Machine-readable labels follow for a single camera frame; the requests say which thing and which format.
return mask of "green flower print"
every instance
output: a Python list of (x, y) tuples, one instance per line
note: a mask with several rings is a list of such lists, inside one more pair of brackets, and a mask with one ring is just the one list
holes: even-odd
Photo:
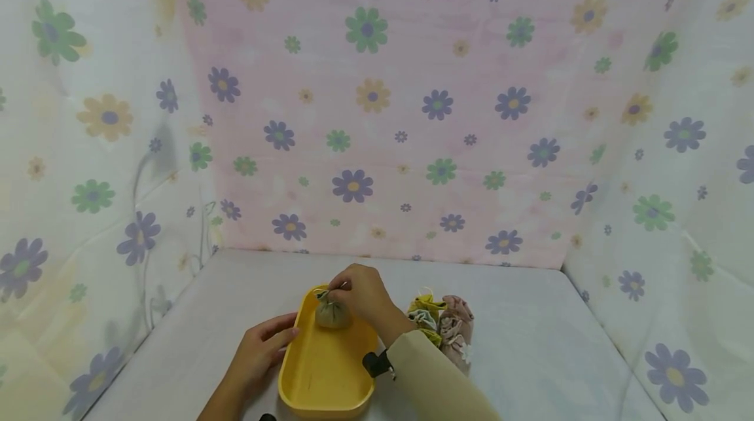
[(239, 174), (242, 174), (242, 176), (251, 177), (257, 172), (257, 161), (252, 161), (248, 156), (239, 156), (233, 162), (233, 167), (235, 167), (235, 170)]
[(675, 39), (675, 33), (660, 33), (655, 43), (652, 45), (652, 50), (647, 56), (647, 60), (644, 63), (644, 70), (649, 68), (651, 72), (659, 70), (663, 64), (670, 64), (673, 60), (673, 52), (678, 49), (678, 42)]
[(50, 56), (53, 65), (60, 64), (60, 57), (71, 63), (79, 60), (73, 47), (86, 45), (86, 39), (70, 31), (76, 24), (73, 18), (61, 11), (55, 13), (49, 0), (40, 0), (36, 7), (37, 18), (31, 23), (31, 32), (39, 38), (37, 50), (43, 58)]
[(204, 11), (204, 3), (201, 0), (188, 0), (188, 14), (197, 25), (204, 26), (204, 20), (207, 20), (207, 13)]
[(288, 50), (288, 53), (296, 54), (301, 50), (301, 42), (299, 42), (296, 36), (289, 36), (285, 39), (285, 48)]
[(639, 197), (639, 203), (634, 206), (636, 224), (644, 224), (646, 231), (660, 231), (668, 229), (668, 222), (675, 221), (675, 215), (670, 213), (670, 202), (663, 202), (659, 196), (652, 194), (648, 198)]
[(519, 17), (514, 23), (508, 25), (506, 38), (511, 42), (511, 48), (522, 47), (531, 41), (532, 33), (534, 33), (534, 25), (531, 24), (531, 18)]
[(68, 296), (68, 300), (73, 303), (80, 302), (86, 296), (86, 286), (84, 284), (75, 284), (71, 288), (71, 292)]
[(327, 146), (336, 153), (343, 153), (351, 147), (351, 137), (343, 130), (332, 130), (327, 134)]
[(437, 159), (434, 164), (429, 164), (427, 166), (427, 171), (429, 171), (427, 178), (432, 181), (432, 185), (437, 185), (438, 183), (446, 184), (451, 179), (456, 178), (456, 173), (454, 171), (457, 168), (458, 167), (453, 164), (452, 159)]
[(691, 256), (691, 273), (696, 276), (696, 280), (699, 282), (707, 282), (709, 276), (715, 273), (711, 269), (711, 259), (706, 252), (694, 251), (694, 255)]
[(363, 53), (369, 48), (370, 53), (377, 53), (378, 45), (387, 43), (387, 20), (379, 18), (377, 9), (365, 10), (363, 7), (356, 9), (356, 18), (346, 18), (346, 27), (350, 29), (346, 34), (348, 43), (356, 43), (356, 50)]
[(600, 147), (592, 151), (592, 155), (589, 158), (589, 162), (592, 163), (592, 165), (596, 165), (600, 162), (602, 159), (602, 155), (605, 154), (605, 149), (608, 147), (606, 144), (600, 144)]
[(210, 151), (211, 149), (209, 149), (208, 146), (204, 146), (204, 144), (198, 142), (192, 144), (192, 147), (188, 148), (190, 169), (193, 172), (207, 168), (207, 163), (212, 161), (212, 155), (209, 154)]
[(610, 70), (612, 61), (610, 58), (600, 58), (594, 64), (594, 72), (598, 74), (604, 74)]
[(97, 213), (100, 208), (108, 208), (113, 204), (111, 198), (115, 197), (115, 192), (110, 190), (110, 184), (106, 182), (97, 182), (95, 179), (89, 179), (86, 183), (80, 183), (74, 188), (76, 194), (71, 197), (71, 203), (76, 206), (76, 211), (84, 213)]
[(484, 176), (484, 186), (487, 190), (497, 190), (505, 184), (505, 174), (500, 171), (492, 171)]

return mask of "fabric wall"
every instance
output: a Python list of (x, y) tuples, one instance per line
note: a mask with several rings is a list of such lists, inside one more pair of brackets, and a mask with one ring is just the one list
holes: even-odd
[(78, 420), (209, 256), (212, 121), (174, 0), (0, 7), (0, 418)]
[(666, 419), (751, 420), (754, 7), (668, 11), (677, 49), (565, 270)]

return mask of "beige sleeve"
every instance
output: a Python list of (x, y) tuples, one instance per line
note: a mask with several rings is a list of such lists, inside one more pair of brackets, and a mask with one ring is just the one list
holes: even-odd
[(387, 358), (420, 420), (501, 421), (479, 388), (420, 331), (397, 338)]

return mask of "hand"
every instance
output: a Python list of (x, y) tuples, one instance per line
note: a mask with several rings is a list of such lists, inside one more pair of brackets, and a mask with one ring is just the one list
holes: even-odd
[(386, 347), (416, 326), (395, 306), (376, 268), (351, 264), (328, 286), (328, 297), (369, 323)]

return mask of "yellow plastic tray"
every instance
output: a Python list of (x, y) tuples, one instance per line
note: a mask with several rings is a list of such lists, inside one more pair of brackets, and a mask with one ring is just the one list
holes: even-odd
[(319, 302), (313, 287), (301, 302), (296, 327), (301, 332), (288, 346), (278, 392), (299, 417), (308, 420), (349, 420), (367, 409), (374, 380), (361, 365), (362, 358), (377, 349), (377, 334), (363, 320), (353, 317), (350, 327), (319, 327), (314, 310)]

